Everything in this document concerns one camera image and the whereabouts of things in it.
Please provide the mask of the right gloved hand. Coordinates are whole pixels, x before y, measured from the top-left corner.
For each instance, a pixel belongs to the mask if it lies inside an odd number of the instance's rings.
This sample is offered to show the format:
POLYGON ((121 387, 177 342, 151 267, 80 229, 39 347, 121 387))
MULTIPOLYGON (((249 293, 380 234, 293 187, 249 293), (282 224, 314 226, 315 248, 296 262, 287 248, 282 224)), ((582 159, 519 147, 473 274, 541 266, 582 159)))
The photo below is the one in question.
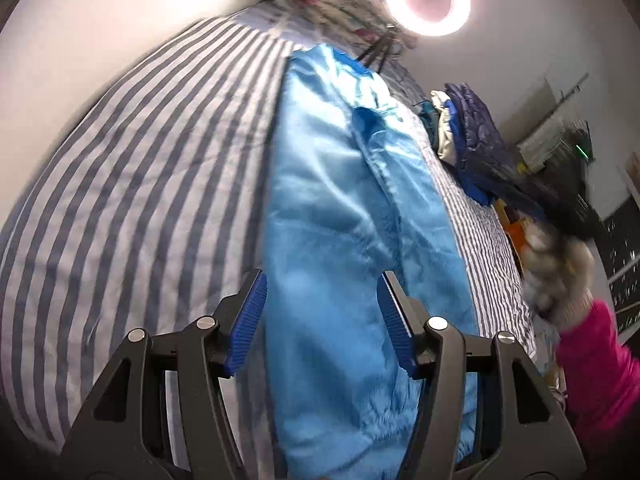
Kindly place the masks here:
POLYGON ((522 252, 523 298, 559 333, 577 327, 589 314, 594 260, 576 237, 562 237, 548 226, 529 222, 522 252))

